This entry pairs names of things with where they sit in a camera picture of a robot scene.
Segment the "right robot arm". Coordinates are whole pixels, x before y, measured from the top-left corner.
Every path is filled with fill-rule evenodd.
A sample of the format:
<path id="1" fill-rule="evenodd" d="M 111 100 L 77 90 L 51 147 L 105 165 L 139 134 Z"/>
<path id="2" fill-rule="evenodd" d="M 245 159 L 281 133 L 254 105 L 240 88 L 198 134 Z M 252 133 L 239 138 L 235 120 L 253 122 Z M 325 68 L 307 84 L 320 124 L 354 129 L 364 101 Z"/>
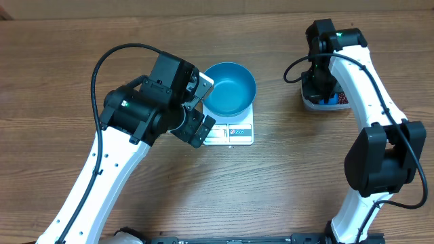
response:
<path id="1" fill-rule="evenodd" d="M 302 99 L 313 110 L 351 108 L 359 135 L 344 159 L 349 191 L 328 227 L 333 243 L 383 243 L 368 234 L 380 208 L 415 176 L 427 136 L 388 95 L 358 28 L 337 30 L 330 19 L 306 30 L 311 67 Z"/>

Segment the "teal bowl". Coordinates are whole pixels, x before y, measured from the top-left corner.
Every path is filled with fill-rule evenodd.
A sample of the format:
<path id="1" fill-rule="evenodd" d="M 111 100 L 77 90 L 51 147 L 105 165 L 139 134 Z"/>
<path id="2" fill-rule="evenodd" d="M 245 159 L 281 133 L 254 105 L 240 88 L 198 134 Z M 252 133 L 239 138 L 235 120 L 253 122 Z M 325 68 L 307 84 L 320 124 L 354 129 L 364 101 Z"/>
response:
<path id="1" fill-rule="evenodd" d="M 234 62 L 221 62 L 209 67 L 205 75 L 214 81 L 214 89 L 203 105 L 215 115 L 234 117 L 253 103 L 257 85 L 246 67 Z"/>

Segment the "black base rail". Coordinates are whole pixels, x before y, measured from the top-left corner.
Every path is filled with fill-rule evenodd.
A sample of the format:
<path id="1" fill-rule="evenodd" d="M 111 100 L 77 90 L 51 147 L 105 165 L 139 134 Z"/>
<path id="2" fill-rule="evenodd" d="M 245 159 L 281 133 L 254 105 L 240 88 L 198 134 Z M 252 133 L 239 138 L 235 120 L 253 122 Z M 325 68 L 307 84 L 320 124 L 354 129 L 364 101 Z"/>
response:
<path id="1" fill-rule="evenodd" d="M 138 231 L 123 227 L 114 237 L 122 234 L 129 235 L 144 244 L 333 244 L 337 243 L 331 235 L 325 233 L 295 233 L 283 237 L 225 237 L 225 238 L 198 238 L 179 239 L 177 237 L 147 238 Z"/>

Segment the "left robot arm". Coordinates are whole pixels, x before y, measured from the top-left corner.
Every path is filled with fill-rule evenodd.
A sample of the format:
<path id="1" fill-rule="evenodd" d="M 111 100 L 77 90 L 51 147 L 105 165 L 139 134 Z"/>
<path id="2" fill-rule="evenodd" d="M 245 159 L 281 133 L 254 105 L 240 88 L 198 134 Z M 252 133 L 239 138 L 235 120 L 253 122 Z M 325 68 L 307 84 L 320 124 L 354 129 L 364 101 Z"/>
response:
<path id="1" fill-rule="evenodd" d="M 170 132 L 199 148 L 215 120 L 195 109 L 214 81 L 191 63 L 159 53 L 150 75 L 110 91 L 89 157 L 38 243 L 97 243 L 113 206 L 155 140 Z"/>

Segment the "white digital kitchen scale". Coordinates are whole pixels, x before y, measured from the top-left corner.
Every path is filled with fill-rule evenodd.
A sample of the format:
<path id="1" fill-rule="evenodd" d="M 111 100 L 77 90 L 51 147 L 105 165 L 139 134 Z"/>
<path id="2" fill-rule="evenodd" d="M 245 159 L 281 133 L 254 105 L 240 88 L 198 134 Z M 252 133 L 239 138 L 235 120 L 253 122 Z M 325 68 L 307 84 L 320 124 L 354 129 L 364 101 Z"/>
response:
<path id="1" fill-rule="evenodd" d="M 254 143 L 253 105 L 234 117 L 220 117 L 203 107 L 203 114 L 216 120 L 204 140 L 206 146 L 249 146 Z"/>

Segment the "red beans in container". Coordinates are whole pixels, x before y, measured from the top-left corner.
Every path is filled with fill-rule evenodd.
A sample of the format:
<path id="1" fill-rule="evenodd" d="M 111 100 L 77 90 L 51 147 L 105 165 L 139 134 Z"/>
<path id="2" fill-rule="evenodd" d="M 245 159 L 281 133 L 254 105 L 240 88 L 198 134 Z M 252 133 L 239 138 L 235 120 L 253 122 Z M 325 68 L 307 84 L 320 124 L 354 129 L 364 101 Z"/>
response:
<path id="1" fill-rule="evenodd" d="M 348 104 L 349 101 L 347 100 L 347 97 L 344 92 L 341 92 L 338 94 L 338 101 L 337 104 Z"/>

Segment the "clear plastic container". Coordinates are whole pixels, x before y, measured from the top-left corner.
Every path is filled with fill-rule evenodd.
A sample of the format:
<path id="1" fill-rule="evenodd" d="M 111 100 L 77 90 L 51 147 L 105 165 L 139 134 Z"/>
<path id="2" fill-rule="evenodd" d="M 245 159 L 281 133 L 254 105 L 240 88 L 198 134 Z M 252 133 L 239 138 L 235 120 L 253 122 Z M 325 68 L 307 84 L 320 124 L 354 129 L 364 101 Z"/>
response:
<path id="1" fill-rule="evenodd" d="M 343 89 L 341 88 L 341 86 L 337 85 L 336 88 L 334 88 L 332 90 L 332 95 L 334 94 L 339 94 L 343 92 Z M 302 100 L 304 102 L 304 107 L 307 110 L 311 110 L 311 111 L 333 111 L 333 110 L 344 110 L 344 109 L 350 109 L 350 104 L 337 104 L 337 105 L 318 105 L 318 101 L 317 102 L 313 102 L 313 99 L 310 98 L 305 98 L 305 92 L 303 90 L 303 88 L 301 88 L 301 94 L 302 94 Z"/>

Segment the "blue plastic scoop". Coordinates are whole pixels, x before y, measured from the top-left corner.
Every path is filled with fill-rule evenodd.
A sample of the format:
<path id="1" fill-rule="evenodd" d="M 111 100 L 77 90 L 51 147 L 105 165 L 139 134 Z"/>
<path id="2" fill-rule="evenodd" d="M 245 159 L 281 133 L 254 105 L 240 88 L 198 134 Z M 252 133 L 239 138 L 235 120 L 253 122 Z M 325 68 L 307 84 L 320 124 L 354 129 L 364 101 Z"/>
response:
<path id="1" fill-rule="evenodd" d="M 322 99 L 322 100 L 318 101 L 318 105 L 337 105 L 338 101 L 339 101 L 339 95 L 338 94 L 334 94 L 328 100 Z"/>

